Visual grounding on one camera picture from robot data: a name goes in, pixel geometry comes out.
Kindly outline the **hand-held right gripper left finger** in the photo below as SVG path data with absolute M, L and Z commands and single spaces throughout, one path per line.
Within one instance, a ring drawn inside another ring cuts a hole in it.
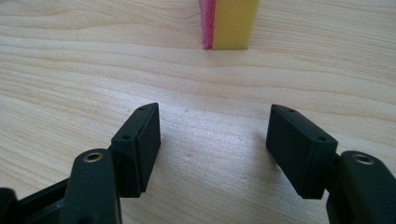
M 142 105 L 108 149 L 75 158 L 58 224 L 121 224 L 120 199 L 146 191 L 160 146 L 159 105 Z

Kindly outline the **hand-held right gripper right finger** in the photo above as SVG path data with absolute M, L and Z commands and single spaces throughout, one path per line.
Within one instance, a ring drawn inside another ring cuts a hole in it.
M 396 224 L 396 177 L 376 157 L 337 154 L 338 142 L 298 111 L 272 105 L 266 148 L 304 199 L 326 203 L 331 224 Z

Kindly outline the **yellow and pink sponge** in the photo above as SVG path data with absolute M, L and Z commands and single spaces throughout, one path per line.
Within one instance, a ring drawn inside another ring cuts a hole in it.
M 260 0 L 199 0 L 203 48 L 247 49 Z

